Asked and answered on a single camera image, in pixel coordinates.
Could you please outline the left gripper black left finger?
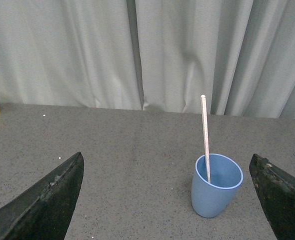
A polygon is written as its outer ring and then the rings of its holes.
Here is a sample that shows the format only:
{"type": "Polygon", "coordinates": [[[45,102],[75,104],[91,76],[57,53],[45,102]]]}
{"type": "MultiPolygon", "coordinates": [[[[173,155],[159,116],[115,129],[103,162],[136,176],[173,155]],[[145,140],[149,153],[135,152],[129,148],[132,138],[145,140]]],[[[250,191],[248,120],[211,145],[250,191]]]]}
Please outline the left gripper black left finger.
{"type": "Polygon", "coordinates": [[[0,240],[63,240],[84,176],[80,152],[0,208],[0,240]]]}

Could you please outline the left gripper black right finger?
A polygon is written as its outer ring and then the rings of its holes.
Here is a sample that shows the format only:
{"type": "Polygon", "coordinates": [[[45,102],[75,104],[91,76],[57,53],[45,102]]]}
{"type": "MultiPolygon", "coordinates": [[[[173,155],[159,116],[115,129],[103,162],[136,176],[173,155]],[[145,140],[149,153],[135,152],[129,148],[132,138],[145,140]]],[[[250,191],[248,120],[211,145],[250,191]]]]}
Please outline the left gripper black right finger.
{"type": "Polygon", "coordinates": [[[278,240],[295,240],[295,177],[254,154],[249,164],[261,207],[278,240]]]}

